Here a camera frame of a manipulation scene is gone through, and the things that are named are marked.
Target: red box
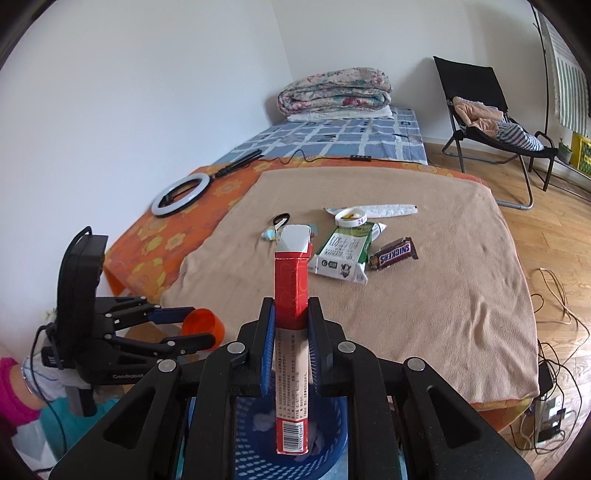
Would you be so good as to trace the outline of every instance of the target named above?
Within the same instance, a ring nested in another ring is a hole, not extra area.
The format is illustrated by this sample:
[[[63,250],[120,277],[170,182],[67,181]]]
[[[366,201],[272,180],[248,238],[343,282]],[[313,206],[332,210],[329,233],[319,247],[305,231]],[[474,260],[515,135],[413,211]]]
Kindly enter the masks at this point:
[[[310,227],[284,227],[275,252],[277,452],[308,452],[308,260]]]

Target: baseboard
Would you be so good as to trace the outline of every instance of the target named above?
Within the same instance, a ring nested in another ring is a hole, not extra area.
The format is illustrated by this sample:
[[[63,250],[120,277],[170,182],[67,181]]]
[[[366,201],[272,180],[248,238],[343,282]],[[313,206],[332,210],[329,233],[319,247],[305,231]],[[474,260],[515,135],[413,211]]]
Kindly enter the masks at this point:
[[[447,143],[447,139],[444,140],[442,138],[423,137],[423,142],[438,145],[438,146],[440,145],[441,148],[443,148],[443,146]],[[455,144],[452,144],[452,147],[450,147],[452,149],[452,151],[455,151],[456,150]],[[467,140],[467,139],[463,140],[462,141],[462,151],[465,151],[467,155],[471,155],[472,153],[470,152],[470,150],[476,151],[476,152],[483,152],[483,153],[487,153],[487,154],[493,154],[493,155],[497,155],[499,157],[505,157],[505,158],[509,158],[511,156],[508,153],[500,152],[496,148],[491,148],[491,147],[488,147],[487,145],[483,145],[478,142],[474,142],[472,140]],[[525,164],[528,165],[530,162],[530,159],[524,158],[524,160],[525,160]],[[542,174],[542,176],[544,176],[545,173],[548,171],[549,163],[550,163],[550,160],[548,160],[547,158],[536,158],[534,160],[534,168],[537,171],[539,171],[540,174]],[[589,178],[579,175],[577,173],[574,173],[569,168],[561,165],[559,162],[554,163],[554,167],[552,168],[552,176],[572,182],[576,186],[591,192],[591,180]]]

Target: blue plaid bedsheet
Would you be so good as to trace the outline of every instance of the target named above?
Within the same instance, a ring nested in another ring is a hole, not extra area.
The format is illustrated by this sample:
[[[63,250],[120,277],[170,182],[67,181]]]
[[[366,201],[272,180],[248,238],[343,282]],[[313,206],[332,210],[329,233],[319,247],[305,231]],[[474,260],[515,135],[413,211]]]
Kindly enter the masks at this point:
[[[234,161],[260,148],[265,158],[290,157],[301,149],[306,156],[371,155],[372,158],[427,165],[427,154],[414,112],[408,108],[392,108],[392,113],[393,119],[285,120],[234,148],[215,163]]]

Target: chair backrest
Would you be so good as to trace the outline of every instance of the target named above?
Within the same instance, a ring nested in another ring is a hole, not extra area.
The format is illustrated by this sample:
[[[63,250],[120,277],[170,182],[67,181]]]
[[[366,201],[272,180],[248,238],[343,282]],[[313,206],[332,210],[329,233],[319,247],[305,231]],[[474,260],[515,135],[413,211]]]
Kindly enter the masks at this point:
[[[447,100],[462,97],[473,102],[496,106],[502,112],[507,112],[507,102],[492,67],[479,67],[439,57],[433,58]]]

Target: folding chair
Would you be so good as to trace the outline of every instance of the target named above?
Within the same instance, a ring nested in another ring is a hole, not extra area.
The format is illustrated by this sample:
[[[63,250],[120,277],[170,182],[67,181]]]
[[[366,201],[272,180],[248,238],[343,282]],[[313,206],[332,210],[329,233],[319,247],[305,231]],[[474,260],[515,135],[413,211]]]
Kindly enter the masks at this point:
[[[527,174],[522,155],[530,157],[530,165],[533,163],[534,158],[548,158],[550,160],[550,165],[552,166],[556,156],[558,155],[558,149],[554,148],[554,143],[546,134],[539,131],[536,132],[535,136],[544,137],[548,142],[550,142],[551,147],[544,147],[544,149],[540,151],[529,151],[501,143],[489,137],[482,130],[476,127],[467,127],[453,107],[452,100],[454,97],[461,97],[466,100],[482,102],[485,105],[494,106],[505,114],[507,120],[513,123],[517,122],[515,122],[515,120],[513,120],[507,114],[508,107],[505,96],[503,95],[499,81],[496,79],[495,72],[491,67],[479,67],[476,65],[469,65],[467,63],[458,63],[455,61],[444,60],[438,57],[433,58],[435,59],[435,65],[437,66],[437,71],[439,72],[441,86],[443,87],[443,92],[446,96],[447,107],[449,109],[449,118],[453,129],[453,135],[446,143],[445,147],[443,147],[441,152],[445,155],[458,157],[460,161],[460,168],[464,173],[466,172],[464,167],[464,158],[485,161],[496,165],[504,165],[516,158],[519,158],[523,175],[525,177],[525,184],[527,185],[527,191],[530,196],[530,202],[527,205],[523,203],[506,202],[505,200],[497,200],[496,202],[498,205],[503,207],[516,208],[519,210],[531,209],[534,206],[534,197],[531,193],[530,178]],[[468,155],[463,155],[460,142],[465,138],[474,140],[484,145],[488,145],[489,147],[497,148],[498,150],[513,153],[514,155],[504,161],[492,161],[485,158],[469,157]],[[456,142],[457,154],[447,151],[453,141]]]

